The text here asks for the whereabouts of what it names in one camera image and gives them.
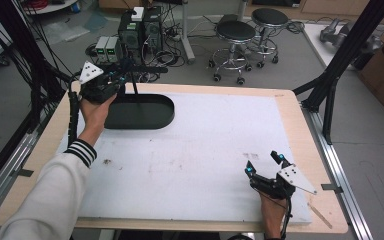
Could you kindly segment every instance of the stool wheel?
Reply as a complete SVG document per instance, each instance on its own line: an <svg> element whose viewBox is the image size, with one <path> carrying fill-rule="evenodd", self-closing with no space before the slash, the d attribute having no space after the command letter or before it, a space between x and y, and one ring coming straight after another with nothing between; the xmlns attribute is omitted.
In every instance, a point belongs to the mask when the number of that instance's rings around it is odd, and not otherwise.
<svg viewBox="0 0 384 240"><path fill-rule="evenodd" d="M278 56L274 56L273 59L272 59L272 63L278 63L279 62L279 57Z"/></svg>
<svg viewBox="0 0 384 240"><path fill-rule="evenodd" d="M258 68L263 68L264 67L264 63L263 62L258 62L257 63L257 67Z"/></svg>
<svg viewBox="0 0 384 240"><path fill-rule="evenodd" d="M250 72L250 71L252 70L252 66L249 65L249 64L247 64L247 65L245 66L245 70L246 70L247 72Z"/></svg>
<svg viewBox="0 0 384 240"><path fill-rule="evenodd" d="M213 68L213 67L216 66L216 63L215 63L213 60L210 60L210 61L208 61L208 66L209 66L210 68Z"/></svg>
<svg viewBox="0 0 384 240"><path fill-rule="evenodd" d="M216 82L220 82L220 80L221 80L221 75L220 74L214 74L214 81L216 81Z"/></svg>
<svg viewBox="0 0 384 240"><path fill-rule="evenodd" d="M245 79L243 77L238 77L238 80L236 80L236 83L239 85L243 85L245 83Z"/></svg>

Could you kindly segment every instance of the human hand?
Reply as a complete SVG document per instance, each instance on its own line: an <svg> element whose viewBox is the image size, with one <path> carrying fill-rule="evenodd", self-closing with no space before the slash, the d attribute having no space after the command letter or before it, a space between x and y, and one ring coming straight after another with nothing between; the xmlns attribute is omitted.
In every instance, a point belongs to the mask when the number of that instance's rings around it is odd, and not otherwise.
<svg viewBox="0 0 384 240"><path fill-rule="evenodd" d="M85 128L79 135L79 139L86 141L91 146L95 145L102 131L104 130L105 119L108 116L108 108L114 101L117 94L110 97L102 104L94 104L86 99L80 102L80 110L85 120Z"/></svg>
<svg viewBox="0 0 384 240"><path fill-rule="evenodd" d="M286 199L273 199L269 195L259 192L261 199L261 214L266 238L281 238L280 225L286 212Z"/></svg>

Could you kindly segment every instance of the desk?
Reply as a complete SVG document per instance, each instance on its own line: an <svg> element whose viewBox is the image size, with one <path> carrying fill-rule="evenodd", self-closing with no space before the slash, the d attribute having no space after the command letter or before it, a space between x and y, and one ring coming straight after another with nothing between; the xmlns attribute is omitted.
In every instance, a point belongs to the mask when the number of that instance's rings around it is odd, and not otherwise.
<svg viewBox="0 0 384 240"><path fill-rule="evenodd" d="M300 167L309 181L313 183L318 192L316 196L311 194L305 195L312 217L312 223L309 225L290 225L288 231L307 233L344 233L348 230L348 226L334 192L323 191L321 189L321 184L330 183L330 181L297 99L291 91L163 84L138 84L138 89L139 92L248 95L265 96L275 99L285 132L288 136L289 147L294 156L295 163ZM128 86L128 91L132 92L130 85ZM56 149L60 145L60 140L68 126L68 112L69 104L65 97L24 165L24 169L34 171L33 175L30 178L18 177L0 207L0 225L2 225L18 209L27 193L34 186L40 169L56 152ZM258 222L165 221L149 219L79 218L76 227L229 232L262 231L261 224Z"/></svg>

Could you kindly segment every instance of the white sleeve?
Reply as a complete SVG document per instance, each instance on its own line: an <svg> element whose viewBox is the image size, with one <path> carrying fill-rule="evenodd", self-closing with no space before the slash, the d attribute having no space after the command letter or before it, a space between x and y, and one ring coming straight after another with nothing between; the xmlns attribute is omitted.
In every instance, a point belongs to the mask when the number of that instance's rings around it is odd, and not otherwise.
<svg viewBox="0 0 384 240"><path fill-rule="evenodd" d="M0 239L69 239L95 158L95 150L79 139L52 158L18 211L1 227Z"/></svg>

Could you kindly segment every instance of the stool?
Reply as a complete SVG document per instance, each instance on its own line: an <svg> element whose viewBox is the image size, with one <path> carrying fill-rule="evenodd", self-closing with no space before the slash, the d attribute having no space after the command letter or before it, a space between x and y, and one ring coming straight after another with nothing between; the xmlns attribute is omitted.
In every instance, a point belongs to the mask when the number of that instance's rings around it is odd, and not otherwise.
<svg viewBox="0 0 384 240"><path fill-rule="evenodd" d="M246 71L251 71L252 67L248 63L245 54L236 50L236 46L250 42L255 37L254 28L240 21L225 21L217 25L216 34L220 39L227 41L230 47L217 50L209 60L211 68L217 66L214 73L214 81L218 82L221 80L218 72L220 68L223 68L237 70L239 77L236 83L244 84L245 79L242 77L241 69L245 68Z"/></svg>
<svg viewBox="0 0 384 240"><path fill-rule="evenodd" d="M262 28L259 36L253 39L252 45L247 46L249 50L263 55L263 60L257 63L257 67L264 67L266 56L270 54L274 54L272 62L278 63L278 47L270 37L273 31L276 32L288 23L288 17L275 9L260 8L252 12L251 18L255 24Z"/></svg>

